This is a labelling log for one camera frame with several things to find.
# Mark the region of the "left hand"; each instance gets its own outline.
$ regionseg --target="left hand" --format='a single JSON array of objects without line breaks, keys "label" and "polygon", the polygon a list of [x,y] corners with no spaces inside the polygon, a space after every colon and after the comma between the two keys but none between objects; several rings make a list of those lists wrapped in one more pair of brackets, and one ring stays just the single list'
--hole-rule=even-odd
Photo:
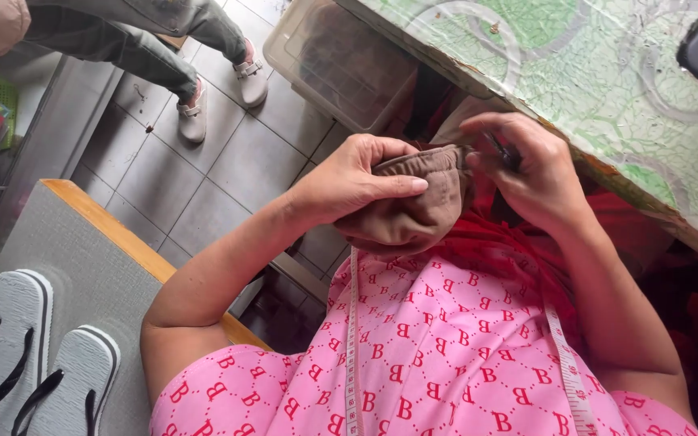
[{"label": "left hand", "polygon": [[427,190],[427,181],[409,175],[376,176],[371,167],[406,154],[412,145],[393,138],[352,135],[323,163],[284,195],[309,226],[333,223],[378,199],[410,197]]}]

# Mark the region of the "clear plastic storage box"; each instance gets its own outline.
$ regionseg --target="clear plastic storage box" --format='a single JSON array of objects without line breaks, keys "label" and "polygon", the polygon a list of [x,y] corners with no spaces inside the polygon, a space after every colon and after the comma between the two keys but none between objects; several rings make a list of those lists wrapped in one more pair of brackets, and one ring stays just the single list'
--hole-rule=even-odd
[{"label": "clear plastic storage box", "polygon": [[331,0],[293,0],[263,46],[293,89],[356,133],[379,134],[418,61]]}]

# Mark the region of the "gray jeans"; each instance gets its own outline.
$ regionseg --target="gray jeans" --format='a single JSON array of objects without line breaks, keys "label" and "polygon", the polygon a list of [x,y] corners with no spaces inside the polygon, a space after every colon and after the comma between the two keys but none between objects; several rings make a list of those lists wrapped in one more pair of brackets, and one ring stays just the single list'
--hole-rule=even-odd
[{"label": "gray jeans", "polygon": [[93,62],[111,62],[188,100],[195,68],[153,35],[190,35],[235,65],[247,53],[239,27],[215,0],[26,0],[24,39]]}]

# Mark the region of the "white flip-flop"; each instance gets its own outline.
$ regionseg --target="white flip-flop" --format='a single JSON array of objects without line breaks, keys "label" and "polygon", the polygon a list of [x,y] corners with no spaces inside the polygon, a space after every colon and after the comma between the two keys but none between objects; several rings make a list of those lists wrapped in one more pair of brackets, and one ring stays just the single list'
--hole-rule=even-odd
[{"label": "white flip-flop", "polygon": [[41,274],[0,274],[0,435],[47,373],[53,288]]},{"label": "white flip-flop", "polygon": [[[53,373],[23,404],[11,435],[97,436],[119,367],[120,349],[107,333],[89,325],[66,333]],[[32,410],[31,421],[23,424]]]}]

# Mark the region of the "green patterned tablecloth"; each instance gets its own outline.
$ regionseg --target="green patterned tablecloth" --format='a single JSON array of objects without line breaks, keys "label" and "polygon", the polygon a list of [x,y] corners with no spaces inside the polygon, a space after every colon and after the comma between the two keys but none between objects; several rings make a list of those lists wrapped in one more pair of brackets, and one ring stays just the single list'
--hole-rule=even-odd
[{"label": "green patterned tablecloth", "polygon": [[471,94],[569,139],[593,175],[698,249],[698,0],[337,0]]}]

